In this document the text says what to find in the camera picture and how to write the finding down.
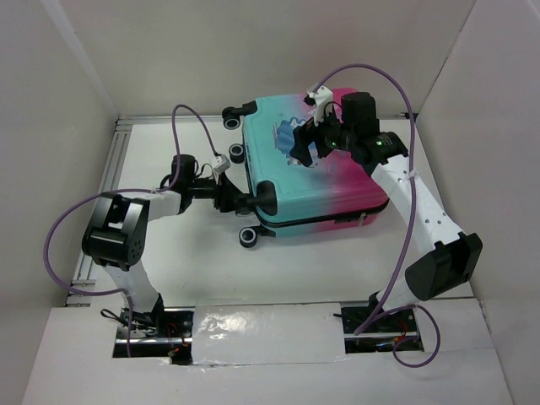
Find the pink hard-shell suitcase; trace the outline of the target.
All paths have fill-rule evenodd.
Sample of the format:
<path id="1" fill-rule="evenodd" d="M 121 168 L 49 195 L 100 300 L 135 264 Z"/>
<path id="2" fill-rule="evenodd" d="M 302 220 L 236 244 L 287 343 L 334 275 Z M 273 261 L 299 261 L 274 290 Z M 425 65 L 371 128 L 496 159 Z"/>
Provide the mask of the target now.
<path id="1" fill-rule="evenodd" d="M 314 113 L 304 98 L 267 96 L 222 111 L 224 127 L 242 131 L 241 142 L 229 146 L 229 158 L 244 165 L 248 193 L 257 198 L 258 225 L 239 232 L 245 248 L 253 247 L 260 236 L 306 235 L 369 224 L 389 203 L 347 152 L 319 159 L 311 145 L 310 167 L 290 157 L 293 130 Z"/>

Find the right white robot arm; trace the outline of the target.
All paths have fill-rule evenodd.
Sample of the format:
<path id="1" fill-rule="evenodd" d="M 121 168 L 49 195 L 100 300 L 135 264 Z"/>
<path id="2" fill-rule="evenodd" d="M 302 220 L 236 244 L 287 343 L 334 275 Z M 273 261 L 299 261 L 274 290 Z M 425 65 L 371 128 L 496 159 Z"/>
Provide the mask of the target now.
<path id="1" fill-rule="evenodd" d="M 327 88 L 308 93 L 304 102 L 314 112 L 295 128 L 291 156 L 309 167 L 310 146 L 315 146 L 320 159 L 334 151 L 349 153 L 407 224 L 391 279 L 385 289 L 370 296 L 368 319 L 356 332 L 369 324 L 378 331 L 388 330 L 397 321 L 396 308 L 430 300 L 468 282 L 483 242 L 475 233 L 466 234 L 439 205 L 414 169 L 414 146 L 380 129 L 374 98 L 366 92 L 346 94 L 339 114 Z"/>

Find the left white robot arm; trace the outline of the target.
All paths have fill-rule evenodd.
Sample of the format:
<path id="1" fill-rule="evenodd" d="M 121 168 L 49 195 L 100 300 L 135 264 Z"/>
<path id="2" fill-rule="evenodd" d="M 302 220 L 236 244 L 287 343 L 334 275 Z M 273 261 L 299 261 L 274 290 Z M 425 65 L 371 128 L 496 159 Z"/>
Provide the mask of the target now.
<path id="1" fill-rule="evenodd" d="M 257 207 L 257 198 L 241 192 L 226 174 L 198 178 L 195 169 L 195 158 L 181 154 L 173 157 L 171 173 L 162 182 L 164 192 L 101 194 L 82 240 L 84 254 L 122 289 L 138 329 L 149 337 L 165 330 L 167 318 L 162 296 L 142 264 L 149 222 L 184 213 L 194 199 L 212 200 L 221 213 L 248 213 Z"/>

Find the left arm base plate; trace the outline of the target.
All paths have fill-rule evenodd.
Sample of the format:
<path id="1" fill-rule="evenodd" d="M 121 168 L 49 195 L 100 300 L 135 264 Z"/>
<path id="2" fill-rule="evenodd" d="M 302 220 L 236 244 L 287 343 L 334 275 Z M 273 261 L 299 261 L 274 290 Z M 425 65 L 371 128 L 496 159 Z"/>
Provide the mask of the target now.
<path id="1" fill-rule="evenodd" d="M 102 309 L 100 314 L 117 325 L 114 358 L 165 358 L 173 365 L 192 364 L 193 310 L 166 310 L 155 323 L 147 316 L 133 314 L 131 328 L 127 309 L 119 315 Z"/>

